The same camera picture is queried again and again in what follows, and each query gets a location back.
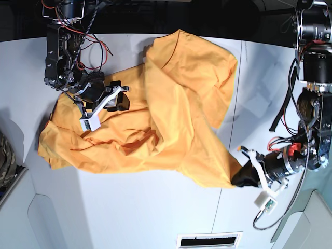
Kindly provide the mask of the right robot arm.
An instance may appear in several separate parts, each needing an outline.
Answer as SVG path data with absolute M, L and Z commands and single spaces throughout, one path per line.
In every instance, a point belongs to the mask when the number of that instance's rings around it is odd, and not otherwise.
M 126 111 L 130 101 L 126 96 L 129 87 L 121 81 L 105 82 L 101 71 L 111 51 L 91 33 L 97 13 L 111 1 L 42 1 L 42 16 L 48 18 L 47 56 L 45 59 L 46 85 L 61 91 L 85 113 L 98 106 L 108 112 Z M 98 44 L 101 63 L 97 67 L 85 66 L 81 52 L 85 42 Z

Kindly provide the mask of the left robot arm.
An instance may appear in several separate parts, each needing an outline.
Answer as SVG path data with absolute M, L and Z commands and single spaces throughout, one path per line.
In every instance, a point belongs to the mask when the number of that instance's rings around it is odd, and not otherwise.
M 281 182 L 303 170 L 328 166 L 331 148 L 331 1 L 299 1 L 293 14 L 295 58 L 288 73 L 288 90 L 270 131 L 285 121 L 288 104 L 299 115 L 289 137 L 277 136 L 268 153 L 255 154 L 258 167 L 248 162 L 232 178 L 238 187 Z

